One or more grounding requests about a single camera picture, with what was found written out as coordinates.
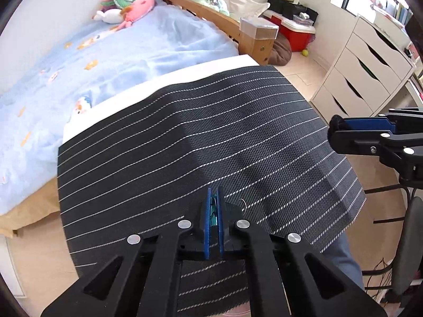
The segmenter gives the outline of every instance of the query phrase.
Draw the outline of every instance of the brown bean bag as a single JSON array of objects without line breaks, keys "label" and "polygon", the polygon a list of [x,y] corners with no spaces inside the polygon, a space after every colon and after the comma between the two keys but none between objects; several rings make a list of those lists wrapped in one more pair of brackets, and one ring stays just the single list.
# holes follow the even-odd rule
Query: brown bean bag
[{"label": "brown bean bag", "polygon": [[278,33],[273,43],[273,49],[270,54],[269,64],[270,65],[286,65],[292,57],[291,46],[289,45],[288,39]]}]

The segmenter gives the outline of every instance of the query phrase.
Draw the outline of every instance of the blue bedsheet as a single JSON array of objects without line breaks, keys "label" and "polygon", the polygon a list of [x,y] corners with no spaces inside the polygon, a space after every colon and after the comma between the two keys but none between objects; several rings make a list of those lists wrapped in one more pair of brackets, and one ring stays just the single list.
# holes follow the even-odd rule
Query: blue bedsheet
[{"label": "blue bedsheet", "polygon": [[0,97],[0,214],[56,175],[63,127],[80,97],[95,106],[154,77],[238,54],[212,23],[156,3],[118,32],[90,22]]}]

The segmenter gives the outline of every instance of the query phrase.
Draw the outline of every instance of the black striped fabric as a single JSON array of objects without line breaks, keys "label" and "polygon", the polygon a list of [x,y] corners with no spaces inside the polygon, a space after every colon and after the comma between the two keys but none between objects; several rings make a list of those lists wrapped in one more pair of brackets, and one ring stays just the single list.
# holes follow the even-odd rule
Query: black striped fabric
[{"label": "black striped fabric", "polygon": [[[164,87],[59,150],[63,227],[79,275],[132,233],[183,218],[208,187],[269,233],[297,232],[323,251],[365,195],[327,127],[274,67],[244,67]],[[187,262],[179,315],[248,300],[241,262]]]}]

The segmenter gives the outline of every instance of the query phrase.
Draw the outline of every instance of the white plastic bag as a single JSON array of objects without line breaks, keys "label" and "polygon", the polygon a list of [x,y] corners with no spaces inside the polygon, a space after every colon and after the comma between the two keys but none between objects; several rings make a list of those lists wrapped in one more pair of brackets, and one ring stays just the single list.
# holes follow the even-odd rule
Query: white plastic bag
[{"label": "white plastic bag", "polygon": [[224,0],[228,5],[228,10],[232,19],[239,21],[242,17],[255,16],[270,7],[270,3],[258,3],[253,0]]}]

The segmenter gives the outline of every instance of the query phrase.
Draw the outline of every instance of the red cooler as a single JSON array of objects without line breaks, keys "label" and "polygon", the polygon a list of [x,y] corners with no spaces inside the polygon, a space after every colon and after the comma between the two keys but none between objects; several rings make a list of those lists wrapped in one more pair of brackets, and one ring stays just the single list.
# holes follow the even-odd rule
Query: red cooler
[{"label": "red cooler", "polygon": [[316,29],[313,26],[297,24],[274,11],[267,10],[263,14],[272,23],[279,26],[279,32],[288,39],[293,52],[303,51],[307,48],[308,43],[316,34]]}]

